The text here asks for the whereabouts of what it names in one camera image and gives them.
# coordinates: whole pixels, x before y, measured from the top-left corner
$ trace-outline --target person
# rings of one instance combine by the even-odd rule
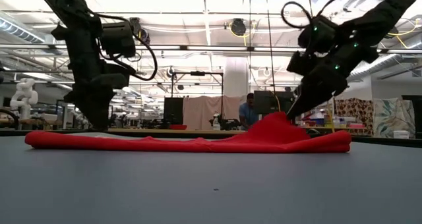
[[[246,102],[239,106],[239,120],[242,130],[248,130],[258,121],[258,115],[253,111],[253,93],[249,93]]]

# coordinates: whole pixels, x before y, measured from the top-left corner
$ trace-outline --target gray table surface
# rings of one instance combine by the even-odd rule
[[[23,141],[0,138],[0,223],[422,223],[418,148],[188,154]]]

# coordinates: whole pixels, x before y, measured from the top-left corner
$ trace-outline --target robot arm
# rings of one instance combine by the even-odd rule
[[[85,0],[44,1],[66,26],[64,28],[58,25],[51,32],[56,40],[66,41],[70,61],[68,67],[75,80],[72,92],[64,99],[74,103],[94,128],[104,130],[108,124],[109,103],[115,95],[113,89],[128,86],[129,76],[151,80],[156,69],[150,78],[145,79],[137,76],[135,69],[117,60],[121,56],[134,57],[136,54],[133,27],[128,20],[107,16],[122,22],[102,24],[100,17],[106,16],[92,12]],[[141,43],[150,50],[156,66],[151,48],[142,40]],[[109,60],[116,64],[106,63],[100,58],[100,45],[109,55]]]
[[[302,31],[299,45],[287,67],[303,76],[297,98],[287,113],[292,119],[341,94],[347,77],[361,62],[378,58],[377,45],[416,0],[383,0],[362,17],[337,25],[317,14]],[[315,53],[326,53],[318,57]]]

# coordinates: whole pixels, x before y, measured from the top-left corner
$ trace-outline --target red cloth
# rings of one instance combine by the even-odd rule
[[[152,137],[126,140],[94,138],[33,131],[25,142],[33,148],[121,150],[143,152],[237,152],[237,153],[295,153],[348,152],[351,136],[346,131],[310,138],[304,129],[291,125],[284,113],[266,116],[248,132],[231,138],[207,141],[160,140]]]

